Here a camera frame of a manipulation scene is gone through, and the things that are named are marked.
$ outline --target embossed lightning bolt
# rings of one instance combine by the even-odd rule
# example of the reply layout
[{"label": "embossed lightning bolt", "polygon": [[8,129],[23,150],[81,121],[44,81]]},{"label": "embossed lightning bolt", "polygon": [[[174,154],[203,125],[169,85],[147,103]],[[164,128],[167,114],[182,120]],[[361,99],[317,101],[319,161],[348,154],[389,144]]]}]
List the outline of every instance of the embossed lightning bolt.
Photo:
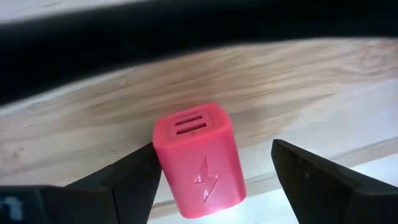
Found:
[{"label": "embossed lightning bolt", "polygon": [[205,184],[206,189],[203,193],[203,201],[206,202],[207,198],[210,196],[218,180],[218,175],[209,176],[207,173],[207,158],[203,161],[200,167],[198,175],[195,179],[195,184]]}]

